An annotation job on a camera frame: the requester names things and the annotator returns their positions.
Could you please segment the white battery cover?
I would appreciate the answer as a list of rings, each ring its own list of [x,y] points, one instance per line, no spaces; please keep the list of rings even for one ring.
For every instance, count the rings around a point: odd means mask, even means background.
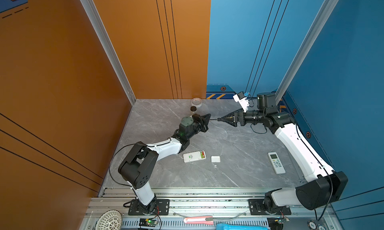
[[[211,162],[212,163],[219,163],[219,162],[221,162],[221,157],[220,156],[211,156]]]

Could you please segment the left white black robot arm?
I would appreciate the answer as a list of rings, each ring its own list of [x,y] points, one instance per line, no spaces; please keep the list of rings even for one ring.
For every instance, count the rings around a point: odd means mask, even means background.
[[[152,212],[157,206],[157,197],[149,183],[156,163],[186,150],[193,136],[208,131],[210,118],[210,114],[194,114],[184,117],[178,129],[167,140],[153,144],[139,141],[133,145],[123,159],[119,165],[118,173],[133,188],[139,206],[147,212]]]

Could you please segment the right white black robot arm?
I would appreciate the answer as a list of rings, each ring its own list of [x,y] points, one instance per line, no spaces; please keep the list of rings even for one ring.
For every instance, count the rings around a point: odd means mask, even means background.
[[[258,94],[256,110],[249,110],[249,101],[243,92],[236,94],[234,100],[241,105],[241,109],[218,118],[218,121],[234,127],[262,124],[284,144],[306,180],[306,184],[296,188],[267,192],[263,202],[267,213],[275,214],[283,207],[292,205],[315,210],[340,199],[348,177],[342,171],[336,172],[315,151],[300,132],[294,118],[279,110],[274,93]]]

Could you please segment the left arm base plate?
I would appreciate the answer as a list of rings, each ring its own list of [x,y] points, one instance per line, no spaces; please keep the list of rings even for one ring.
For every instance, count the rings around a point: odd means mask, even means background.
[[[149,205],[143,205],[139,200],[132,200],[130,202],[128,215],[129,216],[142,216],[154,215],[167,216],[170,210],[169,199],[154,199]]]

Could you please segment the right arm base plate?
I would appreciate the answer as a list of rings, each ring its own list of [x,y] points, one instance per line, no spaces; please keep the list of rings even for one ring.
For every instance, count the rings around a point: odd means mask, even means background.
[[[277,207],[269,200],[249,199],[249,210],[251,215],[284,215],[292,214],[289,206]]]

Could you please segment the black yellow screwdriver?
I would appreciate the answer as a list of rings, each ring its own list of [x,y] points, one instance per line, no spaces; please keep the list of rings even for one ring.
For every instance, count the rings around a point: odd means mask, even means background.
[[[221,122],[233,122],[233,119],[230,118],[211,118],[210,121],[221,121]]]

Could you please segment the white remote control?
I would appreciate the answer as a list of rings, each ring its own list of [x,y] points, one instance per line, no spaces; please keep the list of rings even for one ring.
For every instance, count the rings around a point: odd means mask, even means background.
[[[206,158],[206,153],[204,151],[195,151],[183,154],[184,163],[205,160]]]

